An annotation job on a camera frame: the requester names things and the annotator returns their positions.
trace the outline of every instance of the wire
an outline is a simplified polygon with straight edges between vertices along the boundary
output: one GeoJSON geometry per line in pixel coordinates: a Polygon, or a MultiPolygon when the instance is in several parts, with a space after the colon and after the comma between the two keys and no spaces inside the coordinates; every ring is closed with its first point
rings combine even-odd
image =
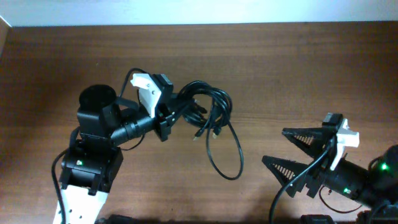
{"type": "Polygon", "coordinates": [[[274,200],[272,201],[271,207],[269,209],[268,220],[269,220],[270,224],[274,223],[273,219],[274,219],[275,208],[276,208],[276,205],[278,204],[280,196],[282,196],[282,194],[290,187],[291,184],[293,184],[295,181],[297,181],[299,178],[301,178],[301,176],[306,174],[310,169],[312,169],[320,161],[322,161],[322,159],[325,158],[325,156],[327,156],[329,150],[330,150],[329,147],[325,147],[325,149],[323,150],[322,154],[317,159],[312,161],[305,170],[303,170],[301,173],[299,173],[299,175],[297,175],[295,178],[291,179],[283,187],[280,188],[278,193],[275,195],[274,200]]]}
{"type": "Polygon", "coordinates": [[[61,159],[61,157],[68,152],[68,150],[69,149],[66,149],[63,152],[61,152],[55,158],[55,160],[54,160],[54,162],[52,163],[52,166],[51,166],[52,182],[54,183],[55,193],[57,193],[58,202],[59,202],[60,208],[61,208],[62,224],[66,224],[67,218],[66,218],[66,214],[65,214],[65,207],[63,206],[63,200],[62,200],[62,196],[61,196],[60,186],[58,185],[57,175],[55,174],[55,166],[57,165],[57,162],[61,159]]]}
{"type": "Polygon", "coordinates": [[[334,208],[332,208],[331,206],[329,206],[329,205],[325,202],[325,200],[323,199],[323,197],[322,197],[321,192],[322,192],[322,190],[323,190],[324,188],[325,188],[325,186],[322,186],[322,187],[321,187],[321,189],[319,190],[318,195],[319,195],[319,198],[321,199],[322,203],[323,203],[326,207],[328,207],[330,210],[332,210],[332,211],[334,211],[334,212],[337,212],[337,213],[340,213],[340,214],[348,214],[348,213],[351,213],[351,212],[355,212],[355,211],[357,211],[358,209],[360,209],[360,208],[362,207],[362,205],[360,205],[358,208],[355,208],[355,209],[352,209],[352,210],[348,210],[348,211],[339,211],[339,210],[337,210],[337,209],[334,209],[334,208]]]}
{"type": "Polygon", "coordinates": [[[219,175],[221,175],[225,179],[236,180],[242,175],[244,157],[238,136],[236,135],[235,130],[233,129],[232,124],[229,121],[232,112],[232,99],[227,94],[227,92],[218,88],[214,88],[203,81],[194,81],[184,86],[181,89],[180,93],[178,93],[177,98],[190,100],[198,94],[207,95],[212,98],[211,109],[208,118],[206,119],[203,116],[203,114],[206,113],[206,110],[196,103],[190,104],[189,108],[183,112],[182,116],[188,123],[199,127],[198,132],[195,134],[195,138],[199,138],[207,129],[206,150],[211,165],[215,168],[217,173],[219,173],[219,175]],[[235,177],[228,177],[219,170],[219,168],[214,163],[213,156],[211,155],[210,150],[210,131],[213,130],[213,134],[219,135],[221,128],[226,125],[228,125],[229,129],[232,132],[239,152],[240,168],[238,174],[235,177]]]}
{"type": "Polygon", "coordinates": [[[368,171],[370,171],[370,170],[372,169],[373,165],[374,165],[377,161],[380,161],[381,159],[382,159],[382,157],[374,158],[374,159],[369,163],[369,165],[368,165],[368,171]]]}
{"type": "Polygon", "coordinates": [[[144,140],[144,138],[145,138],[145,134],[143,134],[142,136],[141,136],[141,139],[139,140],[139,142],[135,145],[135,146],[133,146],[133,147],[131,147],[131,148],[129,148],[129,149],[122,149],[123,151],[130,151],[131,149],[135,149],[137,146],[139,146],[140,144],[141,144],[141,142],[144,140]]]}
{"type": "MultiPolygon", "coordinates": [[[[77,135],[79,133],[80,127],[77,127],[75,130],[72,131],[72,133],[70,134],[70,140],[69,140],[69,148],[71,148],[76,141],[77,135]]],[[[63,200],[62,200],[62,195],[61,195],[61,190],[60,190],[60,186],[58,184],[58,180],[57,180],[57,175],[55,173],[55,166],[57,166],[57,162],[61,159],[61,157],[63,155],[65,155],[68,152],[68,149],[62,151],[53,161],[52,166],[51,166],[51,176],[52,176],[52,182],[54,183],[54,187],[55,187],[55,193],[57,193],[57,198],[58,198],[58,202],[60,204],[60,211],[61,211],[61,216],[62,216],[62,222],[61,224],[66,224],[67,222],[67,217],[66,217],[66,213],[65,213],[65,206],[63,205],[63,200]]]]}
{"type": "Polygon", "coordinates": [[[126,75],[126,77],[124,79],[122,90],[120,91],[119,97],[123,96],[124,89],[126,89],[127,82],[129,81],[129,78],[130,78],[130,76],[131,76],[131,74],[133,72],[147,73],[144,70],[142,70],[141,68],[132,68],[132,69],[130,69],[130,71],[127,72],[127,75],[126,75]]]}

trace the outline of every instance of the brown wooden surface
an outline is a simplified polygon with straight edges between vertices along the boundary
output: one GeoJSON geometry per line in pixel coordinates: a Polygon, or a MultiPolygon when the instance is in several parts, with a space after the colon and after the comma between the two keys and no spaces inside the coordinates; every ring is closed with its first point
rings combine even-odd
{"type": "MultiPolygon", "coordinates": [[[[100,216],[265,220],[280,185],[262,156],[310,162],[280,134],[283,127],[318,127],[327,112],[343,113],[361,133],[359,147],[347,150],[361,166],[397,143],[397,32],[396,22],[11,29],[0,60],[0,223],[52,223],[50,166],[78,125],[80,92],[95,83],[118,92],[131,67],[167,74],[176,91],[192,80],[226,90],[244,173],[222,179],[204,138],[193,142],[197,129],[181,119],[168,141],[150,133],[124,153],[100,216]]],[[[130,86],[125,96],[135,99],[130,86]]],[[[235,174],[229,131],[211,145],[221,169],[235,174]]],[[[283,195],[277,216],[356,218],[305,193],[283,195]]],[[[337,194],[326,200],[341,210],[357,206],[337,194]]]]}

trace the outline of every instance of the white wall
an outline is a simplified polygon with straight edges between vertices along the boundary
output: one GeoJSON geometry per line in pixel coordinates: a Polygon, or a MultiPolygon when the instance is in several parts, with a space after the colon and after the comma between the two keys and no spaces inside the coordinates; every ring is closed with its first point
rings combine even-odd
{"type": "Polygon", "coordinates": [[[396,0],[0,0],[12,26],[398,20],[396,0]]]}

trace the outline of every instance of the white bracket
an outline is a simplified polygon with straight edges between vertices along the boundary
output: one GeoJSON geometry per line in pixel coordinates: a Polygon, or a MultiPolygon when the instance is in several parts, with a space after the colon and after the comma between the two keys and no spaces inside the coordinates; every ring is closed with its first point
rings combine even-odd
{"type": "Polygon", "coordinates": [[[132,75],[131,84],[139,88],[139,101],[144,105],[151,118],[155,117],[155,108],[162,94],[149,74],[137,73],[132,75]]]}
{"type": "Polygon", "coordinates": [[[335,159],[331,163],[330,170],[336,169],[336,166],[343,157],[345,146],[349,147],[359,146],[359,132],[355,132],[349,129],[347,119],[343,120],[336,135],[337,135],[337,153],[335,159]]]}
{"type": "MultiPolygon", "coordinates": [[[[88,194],[88,189],[68,185],[66,190],[61,190],[65,218],[67,224],[94,224],[104,205],[108,193],[97,191],[95,196],[88,194]]],[[[58,203],[53,224],[62,222],[60,204],[58,203]]]]}

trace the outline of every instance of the tangled cable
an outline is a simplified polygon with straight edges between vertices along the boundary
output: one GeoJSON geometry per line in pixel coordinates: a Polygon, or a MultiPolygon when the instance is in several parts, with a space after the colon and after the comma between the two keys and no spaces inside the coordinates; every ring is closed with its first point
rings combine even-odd
{"type": "Polygon", "coordinates": [[[178,94],[177,98],[180,98],[182,100],[189,100],[192,99],[195,95],[206,95],[211,97],[211,109],[207,119],[203,116],[203,114],[207,113],[207,110],[199,106],[197,103],[192,104],[187,110],[185,110],[182,116],[188,123],[199,128],[199,130],[195,134],[195,138],[199,138],[207,129],[206,149],[211,165],[225,179],[236,180],[241,176],[243,172],[244,158],[238,136],[236,135],[235,130],[233,129],[232,124],[229,121],[232,112],[232,99],[227,94],[227,92],[218,88],[214,88],[203,81],[194,81],[184,86],[178,94]],[[219,168],[213,161],[213,156],[211,155],[210,151],[210,131],[213,130],[213,135],[217,136],[220,134],[221,128],[226,125],[228,125],[236,141],[241,163],[239,173],[235,177],[228,177],[219,170],[219,168]]]}

